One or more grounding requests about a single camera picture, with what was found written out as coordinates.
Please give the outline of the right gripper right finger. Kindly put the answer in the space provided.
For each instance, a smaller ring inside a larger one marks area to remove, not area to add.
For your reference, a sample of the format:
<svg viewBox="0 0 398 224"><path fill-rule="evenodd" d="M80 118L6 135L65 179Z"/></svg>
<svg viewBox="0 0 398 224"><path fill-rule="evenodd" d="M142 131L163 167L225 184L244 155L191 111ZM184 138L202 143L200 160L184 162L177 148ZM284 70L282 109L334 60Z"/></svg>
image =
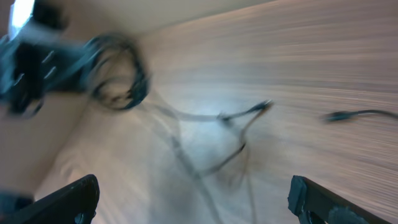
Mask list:
<svg viewBox="0 0 398 224"><path fill-rule="evenodd" d="M299 175L292 177L288 209L300 224L389 224L316 182Z"/></svg>

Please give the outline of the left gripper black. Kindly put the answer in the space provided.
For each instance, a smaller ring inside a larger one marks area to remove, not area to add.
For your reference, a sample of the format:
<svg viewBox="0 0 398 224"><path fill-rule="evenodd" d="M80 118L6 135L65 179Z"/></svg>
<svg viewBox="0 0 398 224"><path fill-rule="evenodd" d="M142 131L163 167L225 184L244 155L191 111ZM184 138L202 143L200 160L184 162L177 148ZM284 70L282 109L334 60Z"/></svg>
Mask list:
<svg viewBox="0 0 398 224"><path fill-rule="evenodd" d="M35 115L46 94L61 92L51 61L61 45L1 37L1 105L8 115Z"/></svg>

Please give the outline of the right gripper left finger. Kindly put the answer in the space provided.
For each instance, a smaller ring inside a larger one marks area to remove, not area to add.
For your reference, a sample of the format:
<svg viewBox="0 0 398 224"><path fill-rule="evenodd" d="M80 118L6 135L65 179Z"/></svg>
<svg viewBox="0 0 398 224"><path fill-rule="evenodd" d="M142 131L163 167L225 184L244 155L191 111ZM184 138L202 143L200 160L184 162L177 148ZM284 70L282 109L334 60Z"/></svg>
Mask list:
<svg viewBox="0 0 398 224"><path fill-rule="evenodd" d="M32 194L2 191L2 224L90 224L96 216L100 187L86 175L36 200Z"/></svg>

